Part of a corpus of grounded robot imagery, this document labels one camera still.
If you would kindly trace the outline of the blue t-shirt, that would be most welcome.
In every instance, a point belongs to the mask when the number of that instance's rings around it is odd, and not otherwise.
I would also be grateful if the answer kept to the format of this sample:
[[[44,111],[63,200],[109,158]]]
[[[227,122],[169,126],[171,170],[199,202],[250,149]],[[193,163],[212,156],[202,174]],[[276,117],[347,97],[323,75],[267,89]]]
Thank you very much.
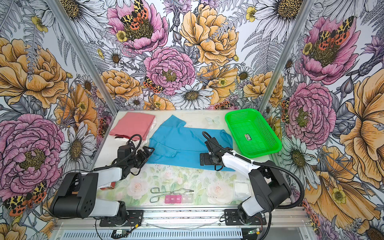
[[[155,151],[148,164],[213,171],[214,166],[200,165],[200,154],[208,152],[202,132],[216,138],[224,148],[233,147],[232,137],[225,130],[187,128],[185,125],[185,121],[172,115],[159,126],[150,138],[149,147]]]

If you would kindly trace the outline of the green plastic basket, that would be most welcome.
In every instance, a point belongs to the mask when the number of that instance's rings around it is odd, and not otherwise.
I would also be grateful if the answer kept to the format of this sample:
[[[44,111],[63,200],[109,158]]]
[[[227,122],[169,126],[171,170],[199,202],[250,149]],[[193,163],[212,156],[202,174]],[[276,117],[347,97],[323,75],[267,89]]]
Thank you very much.
[[[247,158],[275,154],[282,149],[281,140],[255,109],[228,112],[225,121],[241,154]],[[245,134],[249,134],[252,140],[248,141]]]

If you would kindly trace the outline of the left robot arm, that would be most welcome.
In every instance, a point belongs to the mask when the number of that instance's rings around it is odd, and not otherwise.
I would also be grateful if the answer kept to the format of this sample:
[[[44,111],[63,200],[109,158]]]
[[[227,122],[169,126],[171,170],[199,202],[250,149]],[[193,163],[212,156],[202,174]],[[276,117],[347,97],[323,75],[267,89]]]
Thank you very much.
[[[140,170],[155,148],[141,150],[129,144],[118,149],[118,158],[109,166],[89,173],[73,172],[65,175],[49,207],[50,215],[59,219],[100,218],[101,222],[121,226],[129,217],[122,201],[97,198],[97,190],[125,179],[132,169]]]

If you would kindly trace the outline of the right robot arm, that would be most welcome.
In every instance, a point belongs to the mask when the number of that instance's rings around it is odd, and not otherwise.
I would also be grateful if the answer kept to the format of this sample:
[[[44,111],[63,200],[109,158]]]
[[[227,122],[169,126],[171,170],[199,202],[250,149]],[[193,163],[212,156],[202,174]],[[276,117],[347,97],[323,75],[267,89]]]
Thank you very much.
[[[200,165],[219,167],[216,171],[226,167],[248,177],[253,194],[238,206],[237,215],[242,223],[257,214],[292,207],[283,205],[283,202],[290,198],[292,191],[281,169],[272,161],[258,163],[233,150],[220,150],[201,153]]]

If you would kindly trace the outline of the metal tongs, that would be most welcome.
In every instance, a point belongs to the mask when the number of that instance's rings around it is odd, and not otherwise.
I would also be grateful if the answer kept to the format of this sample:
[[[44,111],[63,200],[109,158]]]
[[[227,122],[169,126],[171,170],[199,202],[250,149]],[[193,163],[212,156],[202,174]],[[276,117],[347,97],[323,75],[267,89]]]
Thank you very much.
[[[165,197],[168,195],[182,196],[182,195],[194,193],[194,192],[195,192],[194,190],[185,189],[185,188],[181,188],[173,191],[161,191],[160,188],[155,187],[155,188],[151,188],[151,194],[155,194],[155,195],[150,198],[150,203],[157,203],[159,202],[161,197]]]

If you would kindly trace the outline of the folded pink t-shirt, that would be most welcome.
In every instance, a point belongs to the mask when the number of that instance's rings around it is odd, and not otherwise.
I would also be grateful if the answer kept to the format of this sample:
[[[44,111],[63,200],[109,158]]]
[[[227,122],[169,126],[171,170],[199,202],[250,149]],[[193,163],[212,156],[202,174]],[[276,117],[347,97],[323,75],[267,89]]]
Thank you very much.
[[[138,141],[140,135],[145,141],[149,135],[152,125],[155,123],[154,115],[143,113],[126,113],[110,131],[109,135],[118,138],[132,139]]]

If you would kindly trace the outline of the basket barcode sticker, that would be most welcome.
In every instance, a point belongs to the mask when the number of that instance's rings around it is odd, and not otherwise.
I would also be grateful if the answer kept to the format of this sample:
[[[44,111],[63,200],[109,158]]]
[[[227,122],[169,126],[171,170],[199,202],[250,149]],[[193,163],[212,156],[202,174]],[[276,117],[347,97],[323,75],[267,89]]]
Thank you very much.
[[[248,141],[251,141],[251,140],[252,140],[252,138],[251,138],[251,136],[250,136],[249,134],[245,134],[245,137],[246,137],[246,139],[247,139]]]

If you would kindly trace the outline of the white gauze packet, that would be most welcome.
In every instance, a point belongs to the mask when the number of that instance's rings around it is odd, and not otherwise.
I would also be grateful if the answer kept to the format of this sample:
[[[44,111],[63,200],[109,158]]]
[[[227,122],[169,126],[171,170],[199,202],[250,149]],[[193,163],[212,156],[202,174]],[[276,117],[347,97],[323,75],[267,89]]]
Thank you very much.
[[[234,180],[234,197],[236,200],[246,200],[252,196],[251,183],[249,181]]]

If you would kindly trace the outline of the red white small box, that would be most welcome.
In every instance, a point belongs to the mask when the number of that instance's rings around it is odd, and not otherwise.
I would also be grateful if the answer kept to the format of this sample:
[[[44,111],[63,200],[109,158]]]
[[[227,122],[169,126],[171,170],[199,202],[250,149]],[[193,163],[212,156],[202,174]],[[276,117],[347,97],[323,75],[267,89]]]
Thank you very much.
[[[111,182],[109,184],[100,186],[100,190],[102,190],[102,191],[113,190],[115,188],[115,186],[116,186],[116,182]]]

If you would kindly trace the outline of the pink pill organizer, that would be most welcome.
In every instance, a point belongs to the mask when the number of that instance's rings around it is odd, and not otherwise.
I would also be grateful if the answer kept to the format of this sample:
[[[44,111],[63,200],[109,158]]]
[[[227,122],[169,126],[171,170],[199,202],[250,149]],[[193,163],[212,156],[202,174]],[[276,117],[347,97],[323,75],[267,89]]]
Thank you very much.
[[[193,195],[166,195],[165,204],[192,204]]]

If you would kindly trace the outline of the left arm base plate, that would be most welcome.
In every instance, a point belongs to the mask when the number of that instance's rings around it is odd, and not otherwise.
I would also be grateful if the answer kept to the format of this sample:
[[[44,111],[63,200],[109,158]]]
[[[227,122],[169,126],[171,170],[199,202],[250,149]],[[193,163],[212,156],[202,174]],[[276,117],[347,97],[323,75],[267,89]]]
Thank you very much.
[[[100,227],[138,227],[143,220],[143,210],[125,210],[114,217],[102,218]]]

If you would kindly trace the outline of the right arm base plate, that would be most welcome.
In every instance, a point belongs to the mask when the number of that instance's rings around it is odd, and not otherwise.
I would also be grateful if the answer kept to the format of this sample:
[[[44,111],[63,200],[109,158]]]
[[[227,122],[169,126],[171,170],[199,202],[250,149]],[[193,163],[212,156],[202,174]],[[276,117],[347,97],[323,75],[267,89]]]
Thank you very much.
[[[266,226],[267,220],[265,215],[257,213],[248,216],[239,209],[224,209],[224,222],[226,226]]]

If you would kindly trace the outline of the aluminium front rail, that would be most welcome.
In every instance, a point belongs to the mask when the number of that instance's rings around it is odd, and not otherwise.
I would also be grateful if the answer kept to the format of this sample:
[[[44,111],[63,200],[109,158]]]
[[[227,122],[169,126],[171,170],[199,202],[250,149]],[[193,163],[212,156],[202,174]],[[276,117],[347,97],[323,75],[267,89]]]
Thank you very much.
[[[181,229],[194,230],[209,227],[226,227],[225,210],[237,211],[236,206],[175,206],[167,207],[131,207],[128,211],[143,211],[140,230],[144,229]],[[109,230],[132,228],[134,224],[101,227],[100,220],[94,218],[58,220],[53,228],[59,230]],[[272,211],[271,228],[311,229],[311,223],[304,208],[277,209]]]

